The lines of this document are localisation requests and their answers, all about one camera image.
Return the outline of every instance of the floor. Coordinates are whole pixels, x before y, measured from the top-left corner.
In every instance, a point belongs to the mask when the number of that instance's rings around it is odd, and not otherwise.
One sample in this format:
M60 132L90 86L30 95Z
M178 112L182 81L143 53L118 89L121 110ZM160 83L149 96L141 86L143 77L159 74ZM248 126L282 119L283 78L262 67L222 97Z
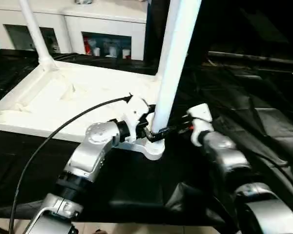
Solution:
M8 219L0 218L0 228L8 229ZM15 220L15 234L22 234L29 220ZM116 224L116 223L74 223L79 234L93 234L105 230L108 234L218 234L212 227L186 227L170 225Z

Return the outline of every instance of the table surface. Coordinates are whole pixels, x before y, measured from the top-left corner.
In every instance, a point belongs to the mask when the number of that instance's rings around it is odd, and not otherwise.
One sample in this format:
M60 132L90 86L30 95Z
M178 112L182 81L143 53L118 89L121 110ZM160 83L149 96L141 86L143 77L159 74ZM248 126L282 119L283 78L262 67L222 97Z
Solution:
M78 5L74 0L28 0L33 12L105 20L146 23L147 1L93 0L92 4ZM0 0L0 10L20 11L18 0Z

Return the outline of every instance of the black cable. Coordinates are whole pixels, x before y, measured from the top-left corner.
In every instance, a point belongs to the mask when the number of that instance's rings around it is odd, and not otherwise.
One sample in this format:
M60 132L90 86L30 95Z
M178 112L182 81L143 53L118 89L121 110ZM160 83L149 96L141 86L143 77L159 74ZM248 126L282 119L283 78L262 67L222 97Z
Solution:
M87 114L90 111L93 111L94 109L97 109L101 106L110 104L110 103L114 103L117 101L126 101L128 102L130 100L131 96L129 97L122 97L122 98L117 98L114 100L110 100L110 101L106 101L103 102L101 104L98 104L96 106L93 106L83 112L81 112L80 114L76 115L75 117L71 118L70 120L68 120L67 122L65 122L64 124L62 124L58 129L56 129L53 133L51 133L47 139L44 140L44 142L35 150L35 152L31 155L31 157L29 158L29 160L27 161L21 176L19 178L18 181L18 185L16 187L15 190L15 194L14 194L14 200L13 200L13 205L12 205L12 209L11 209L11 215L10 215L10 223L9 223L9 234L14 234L14 230L13 230L13 226L14 226L14 216L15 216L15 211L16 211L16 206L17 206L17 201L18 201L18 195L19 195L19 191L20 191L20 186L21 186L21 182L24 178L24 175L26 173L27 168L29 167L29 165L31 164L31 162L35 159L35 156L37 155L37 153L40 151L40 149L51 139L53 138L60 130L62 130L64 127L66 127L68 124L70 124L71 122L75 121L76 119L78 119L79 117Z

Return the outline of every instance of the white plastic bracket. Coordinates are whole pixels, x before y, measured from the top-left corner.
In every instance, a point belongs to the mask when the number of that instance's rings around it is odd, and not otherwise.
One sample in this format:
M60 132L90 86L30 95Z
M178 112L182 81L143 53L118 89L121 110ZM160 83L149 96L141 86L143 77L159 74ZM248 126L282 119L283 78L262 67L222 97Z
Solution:
M209 111L209 106L206 103L191 107L188 110L188 113L195 118L192 121L193 124L193 133L191 135L191 142L195 146L202 146L199 141L198 137L202 131L214 131L212 124L212 117Z
M126 137L126 141L133 143L137 139L136 128L142 115L148 113L147 103L138 96L132 96L126 105L123 120L127 124L130 136Z

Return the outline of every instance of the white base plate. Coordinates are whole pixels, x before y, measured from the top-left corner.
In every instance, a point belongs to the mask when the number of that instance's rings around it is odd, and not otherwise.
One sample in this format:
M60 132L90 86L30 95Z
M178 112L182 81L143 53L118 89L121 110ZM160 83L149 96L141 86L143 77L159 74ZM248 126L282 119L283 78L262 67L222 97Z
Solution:
M0 130L47 137L80 112L104 101L139 95L155 104L160 80L112 69L55 62L45 72L39 65L0 100ZM120 119L125 102L100 107L68 125L55 138L81 142L89 125Z

